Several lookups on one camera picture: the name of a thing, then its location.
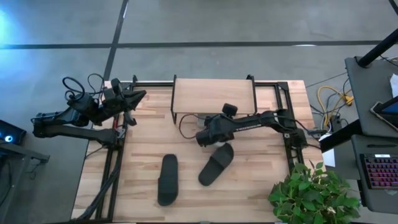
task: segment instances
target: rgb keyboard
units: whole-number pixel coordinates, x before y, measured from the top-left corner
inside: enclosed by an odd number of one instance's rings
[[[398,155],[362,154],[361,160],[370,189],[398,189]]]

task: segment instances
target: gray floor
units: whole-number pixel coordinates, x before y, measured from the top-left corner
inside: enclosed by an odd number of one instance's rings
[[[0,44],[111,43],[122,0],[5,0],[0,2]],[[130,0],[120,43],[206,41],[381,40],[398,16],[387,0]],[[344,59],[373,46],[118,49],[111,78],[179,77],[304,80],[306,85],[345,72]],[[38,112],[66,108],[61,79],[86,82],[104,73],[109,49],[0,50],[0,119],[32,131]],[[385,56],[398,55],[393,47]],[[318,87],[338,90],[342,75],[307,89],[319,107]],[[330,91],[322,93],[325,101]],[[355,107],[340,113],[348,121]],[[317,125],[321,117],[314,115]],[[25,146],[51,155],[37,177],[24,177],[7,223],[49,223],[70,218],[87,141],[27,135]],[[398,216],[361,209],[359,221],[394,223]]]

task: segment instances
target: potted plant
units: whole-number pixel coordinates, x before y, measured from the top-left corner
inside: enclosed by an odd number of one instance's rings
[[[296,164],[291,175],[274,185],[268,197],[274,215],[294,224],[349,223],[359,218],[359,200],[347,197],[349,184],[334,172],[324,172],[322,162],[311,166],[313,170]]]

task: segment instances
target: black slide sandal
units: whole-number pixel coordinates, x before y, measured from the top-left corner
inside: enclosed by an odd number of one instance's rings
[[[163,157],[162,170],[157,179],[157,203],[171,205],[178,195],[178,161],[174,154]]]
[[[199,182],[209,186],[229,166],[234,159],[232,146],[225,143],[219,147],[210,157],[209,161],[199,174]]]

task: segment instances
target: black pole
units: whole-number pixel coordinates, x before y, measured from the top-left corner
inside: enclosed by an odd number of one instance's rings
[[[369,51],[361,60],[359,60],[358,65],[365,68],[370,63],[372,63],[378,56],[382,55],[386,50],[390,49],[398,41],[398,29],[396,29],[392,34],[382,40],[377,46],[375,46],[371,51]]]

